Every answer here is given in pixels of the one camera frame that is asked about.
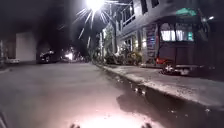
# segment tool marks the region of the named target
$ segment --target pole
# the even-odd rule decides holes
[[[112,50],[113,50],[113,53],[117,53],[117,39],[116,39],[116,20],[114,20],[114,17],[113,17],[113,10],[112,10],[112,5],[110,4],[110,23],[112,25]]]
[[[4,67],[4,48],[3,48],[3,40],[0,41],[0,68]]]

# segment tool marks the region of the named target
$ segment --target parked car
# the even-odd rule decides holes
[[[49,64],[49,63],[57,63],[59,61],[58,57],[54,53],[46,53],[40,56],[38,60],[38,64]]]

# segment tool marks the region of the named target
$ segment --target lamp post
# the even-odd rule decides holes
[[[93,13],[96,13],[97,11],[101,10],[101,8],[104,6],[105,3],[106,3],[106,0],[86,0],[88,9],[91,9]],[[115,23],[116,21],[113,18],[112,3],[110,3],[109,21],[113,27],[113,31],[112,31],[113,53],[116,53],[117,52],[116,23]]]

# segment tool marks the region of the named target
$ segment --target wet pavement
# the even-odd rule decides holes
[[[149,87],[131,82],[122,76],[117,76],[105,71],[117,81],[120,88],[135,92],[147,103],[144,110],[137,106],[126,106],[125,111],[137,111],[144,115],[150,115],[154,120],[160,120],[165,127],[170,128],[223,128],[224,111],[208,108],[200,104],[184,101],[176,97],[159,93]]]
[[[224,126],[222,111],[158,93],[91,64],[20,67],[1,74],[0,81],[0,109],[9,128]]]

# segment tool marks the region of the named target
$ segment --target street light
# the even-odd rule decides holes
[[[214,18],[215,18],[214,16],[210,16],[208,19],[213,20]]]
[[[99,11],[105,3],[105,0],[86,0],[88,9],[91,9],[93,12]]]

